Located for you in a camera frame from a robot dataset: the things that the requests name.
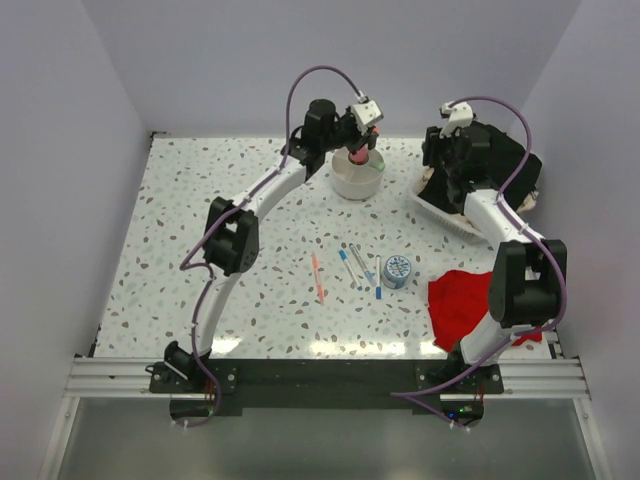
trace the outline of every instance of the gray floor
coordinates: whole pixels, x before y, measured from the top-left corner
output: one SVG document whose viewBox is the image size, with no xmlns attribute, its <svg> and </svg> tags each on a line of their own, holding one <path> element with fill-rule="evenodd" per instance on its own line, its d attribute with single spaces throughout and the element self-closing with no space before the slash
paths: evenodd
<svg viewBox="0 0 640 480">
<path fill-rule="evenodd" d="M 60 478 L 594 478 L 572 403 L 495 401 L 471 434 L 404 411 L 252 410 L 184 432 L 166 400 L 84 400 Z"/>
</svg>

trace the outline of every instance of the gray pen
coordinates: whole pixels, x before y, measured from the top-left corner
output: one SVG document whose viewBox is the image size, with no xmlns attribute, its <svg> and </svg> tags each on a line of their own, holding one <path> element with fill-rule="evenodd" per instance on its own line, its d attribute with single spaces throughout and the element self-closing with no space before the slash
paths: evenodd
<svg viewBox="0 0 640 480">
<path fill-rule="evenodd" d="M 376 279 L 375 279 L 373 273 L 371 273 L 369 271 L 369 269 L 367 268 L 367 266 L 365 265 L 364 260 L 362 260 L 362 257 L 360 256 L 360 252 L 358 251 L 358 249 L 356 248 L 356 246 L 353 243 L 349 244 L 349 250 L 351 250 L 351 253 L 353 253 L 353 256 L 356 258 L 356 262 L 358 263 L 358 265 L 362 269 L 362 272 L 364 273 L 364 276 L 367 277 L 367 280 L 369 280 L 369 283 L 371 284 L 371 286 L 375 287 L 376 286 Z"/>
</svg>

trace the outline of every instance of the wall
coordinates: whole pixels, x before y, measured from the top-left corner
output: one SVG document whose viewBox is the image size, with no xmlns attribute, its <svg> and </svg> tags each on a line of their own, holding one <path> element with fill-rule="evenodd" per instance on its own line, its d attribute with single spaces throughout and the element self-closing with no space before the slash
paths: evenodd
<svg viewBox="0 0 640 480">
<path fill-rule="evenodd" d="M 637 2 L 583 0 L 524 108 L 546 162 L 537 226 L 569 246 L 562 343 L 582 358 L 620 479 L 640 469 L 639 24 Z"/>
<path fill-rule="evenodd" d="M 0 477 L 37 477 L 148 138 L 84 7 L 0 2 Z"/>
<path fill-rule="evenodd" d="M 318 63 L 379 100 L 383 133 L 423 135 L 462 95 L 522 105 L 580 3 L 83 1 L 145 123 L 188 135 L 282 134 L 289 85 Z M 353 100 L 341 79 L 318 74 L 300 88 L 294 123 L 318 96 Z"/>
</svg>

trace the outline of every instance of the table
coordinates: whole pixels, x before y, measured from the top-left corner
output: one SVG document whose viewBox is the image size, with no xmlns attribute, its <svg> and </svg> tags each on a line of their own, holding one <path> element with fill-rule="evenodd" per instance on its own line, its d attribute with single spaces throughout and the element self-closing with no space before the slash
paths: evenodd
<svg viewBox="0 0 640 480">
<path fill-rule="evenodd" d="M 260 226 L 260 255 L 231 294 L 212 356 L 236 358 L 433 358 L 427 284 L 451 269 L 491 270 L 495 252 L 433 222 L 410 200 L 422 170 L 417 138 L 381 138 L 387 163 L 381 190 L 352 202 L 339 197 L 325 165 Z M 206 272 L 180 272 L 202 236 L 209 203 L 231 197 L 280 157 L 282 138 L 156 136 L 98 334 L 96 357 L 161 357 L 189 328 Z M 338 255 L 355 243 L 372 256 L 406 256 L 401 290 L 359 292 Z M 317 302 L 311 253 L 318 256 L 326 304 Z M 525 342 L 510 359 L 551 358 L 546 342 Z"/>
</svg>

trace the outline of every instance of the red towel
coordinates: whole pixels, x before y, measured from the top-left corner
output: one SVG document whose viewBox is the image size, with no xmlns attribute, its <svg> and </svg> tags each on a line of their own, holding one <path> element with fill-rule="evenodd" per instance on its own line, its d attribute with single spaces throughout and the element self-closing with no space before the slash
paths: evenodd
<svg viewBox="0 0 640 480">
<path fill-rule="evenodd" d="M 489 311 L 489 283 L 491 272 L 475 274 L 460 270 L 451 270 L 429 282 L 429 314 L 437 346 L 450 352 L 456 342 L 476 328 Z M 542 334 L 524 336 L 514 345 L 525 340 L 542 342 Z"/>
</svg>

